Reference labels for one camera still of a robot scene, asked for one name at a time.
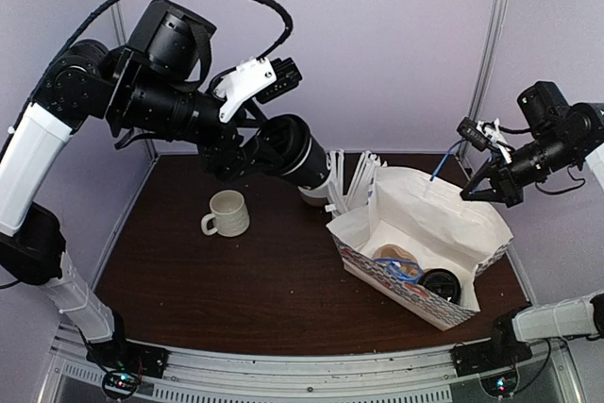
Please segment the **checkered paper takeout bag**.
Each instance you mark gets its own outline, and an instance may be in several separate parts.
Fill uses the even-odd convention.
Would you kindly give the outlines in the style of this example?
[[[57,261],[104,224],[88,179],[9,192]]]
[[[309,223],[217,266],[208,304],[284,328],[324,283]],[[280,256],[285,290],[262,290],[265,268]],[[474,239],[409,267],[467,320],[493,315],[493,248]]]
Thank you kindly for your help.
[[[386,168],[377,170],[367,205],[327,224],[346,271],[441,331],[480,311],[475,279],[512,241],[511,230],[495,208],[464,201],[460,191],[437,176],[388,161]],[[461,283],[460,303],[447,302],[418,282],[391,276],[372,260],[387,243],[413,254],[423,274],[434,268],[451,271]]]

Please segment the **black plastic cup lid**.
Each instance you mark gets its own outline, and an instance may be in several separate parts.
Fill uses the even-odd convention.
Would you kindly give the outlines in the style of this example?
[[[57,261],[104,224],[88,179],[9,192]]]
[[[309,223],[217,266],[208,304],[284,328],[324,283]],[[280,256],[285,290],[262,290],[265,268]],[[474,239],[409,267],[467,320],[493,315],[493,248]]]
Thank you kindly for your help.
[[[418,280],[418,284],[447,302],[459,304],[461,301],[461,283],[451,271],[446,269],[427,270]]]
[[[275,176],[292,179],[310,156],[310,127],[297,115],[271,118],[260,128],[259,138],[277,153]]]

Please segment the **brown pulp cup carrier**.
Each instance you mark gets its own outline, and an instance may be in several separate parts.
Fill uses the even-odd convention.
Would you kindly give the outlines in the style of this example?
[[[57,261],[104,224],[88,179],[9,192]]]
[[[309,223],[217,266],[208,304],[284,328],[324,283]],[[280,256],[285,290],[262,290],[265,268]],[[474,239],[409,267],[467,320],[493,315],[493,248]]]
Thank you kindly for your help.
[[[397,244],[387,243],[379,247],[372,260],[399,281],[415,284],[423,276],[417,258]]]

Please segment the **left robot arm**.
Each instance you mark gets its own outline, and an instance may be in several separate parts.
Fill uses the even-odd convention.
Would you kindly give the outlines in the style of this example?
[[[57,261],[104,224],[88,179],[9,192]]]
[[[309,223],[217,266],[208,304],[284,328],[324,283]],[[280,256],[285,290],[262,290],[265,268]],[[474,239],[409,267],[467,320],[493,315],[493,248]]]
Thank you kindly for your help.
[[[90,266],[76,255],[98,258],[109,240],[110,191],[134,183],[143,159],[118,166],[108,160],[103,127],[69,126],[28,97],[8,129],[1,150],[1,256],[22,257],[16,282],[37,286],[62,315],[98,345],[116,369],[126,369],[136,350],[115,333],[117,316],[94,294]]]

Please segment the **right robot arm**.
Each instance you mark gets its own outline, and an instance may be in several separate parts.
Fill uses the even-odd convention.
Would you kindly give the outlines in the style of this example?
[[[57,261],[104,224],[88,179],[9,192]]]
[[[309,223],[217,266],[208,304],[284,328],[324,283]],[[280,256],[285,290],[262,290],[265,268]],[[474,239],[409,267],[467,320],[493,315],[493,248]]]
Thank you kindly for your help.
[[[511,148],[501,137],[512,134],[499,122],[465,118],[460,136],[477,150],[491,151],[461,190],[464,201],[502,203],[514,207],[524,201],[524,188],[539,186],[553,173],[581,169],[587,156],[603,144],[603,106],[520,99],[533,141]],[[520,344],[541,339],[603,337],[603,293],[558,303],[512,311],[494,322],[492,339],[484,346],[484,359],[492,366],[505,365]]]

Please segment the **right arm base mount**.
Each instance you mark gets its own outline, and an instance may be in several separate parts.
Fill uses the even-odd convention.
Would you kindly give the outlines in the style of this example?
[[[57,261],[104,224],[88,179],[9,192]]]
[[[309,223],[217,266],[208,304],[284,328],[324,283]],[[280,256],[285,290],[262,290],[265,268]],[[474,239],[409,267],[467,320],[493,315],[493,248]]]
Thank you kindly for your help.
[[[456,344],[450,350],[457,376],[478,374],[482,390],[491,397],[512,397],[519,391],[518,365],[533,357],[530,346],[518,341],[513,332],[512,318],[518,312],[496,318],[488,340]]]

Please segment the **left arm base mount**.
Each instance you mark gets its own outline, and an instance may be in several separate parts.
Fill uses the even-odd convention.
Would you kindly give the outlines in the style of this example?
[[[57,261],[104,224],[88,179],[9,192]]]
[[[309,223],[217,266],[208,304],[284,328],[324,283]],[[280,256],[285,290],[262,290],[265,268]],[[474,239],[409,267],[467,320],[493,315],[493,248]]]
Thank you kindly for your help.
[[[85,341],[86,359],[102,371],[101,390],[112,400],[132,397],[145,378],[162,378],[167,366],[167,349],[126,342],[124,348]]]

